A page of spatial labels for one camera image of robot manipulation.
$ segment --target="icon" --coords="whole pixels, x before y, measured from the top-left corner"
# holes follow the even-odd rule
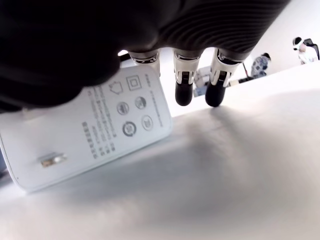
[[[142,127],[147,130],[147,131],[151,131],[152,128],[154,127],[154,122],[152,121],[151,117],[148,115],[144,115],[142,117]]]
[[[141,82],[138,75],[128,76],[126,78],[130,91],[141,89]]]
[[[135,135],[137,127],[132,121],[126,121],[122,126],[122,131],[127,137],[132,137]]]
[[[136,99],[135,99],[135,105],[138,109],[144,109],[147,105],[147,101],[144,97],[142,96],[138,96]]]
[[[119,102],[116,106],[116,109],[121,115],[126,115],[129,112],[129,106],[124,101]]]
[[[113,83],[109,84],[110,91],[114,94],[122,94],[124,92],[124,89],[122,88],[121,82],[114,81]]]

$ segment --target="white wall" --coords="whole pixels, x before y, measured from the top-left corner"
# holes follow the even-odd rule
[[[269,53],[272,61],[268,74],[298,66],[298,53],[292,45],[295,37],[311,38],[320,46],[320,0],[292,0],[265,32],[251,57]]]

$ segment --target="black fingertip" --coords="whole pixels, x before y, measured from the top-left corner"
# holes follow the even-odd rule
[[[192,84],[175,83],[175,101],[180,106],[187,106],[192,100]]]
[[[222,85],[212,85],[208,83],[208,87],[205,92],[205,101],[211,107],[218,107],[225,96],[226,88]]]

